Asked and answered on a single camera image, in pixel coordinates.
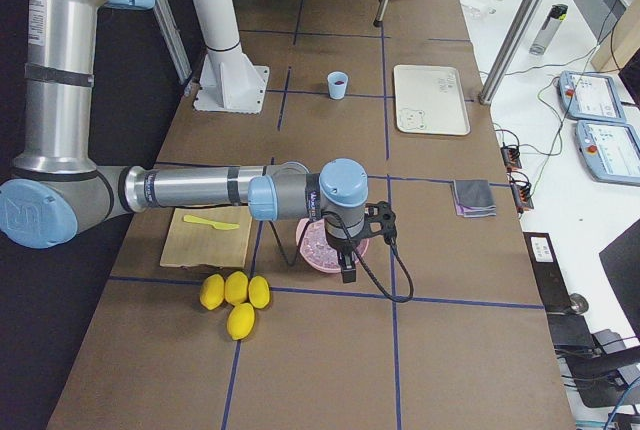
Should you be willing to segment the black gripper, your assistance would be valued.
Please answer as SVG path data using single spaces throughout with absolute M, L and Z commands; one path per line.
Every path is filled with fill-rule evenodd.
M 382 236 L 396 245 L 396 215 L 386 201 L 353 208 L 329 204 L 322 210 L 327 243 L 336 251 L 344 284 L 356 281 L 356 250 L 364 239 Z

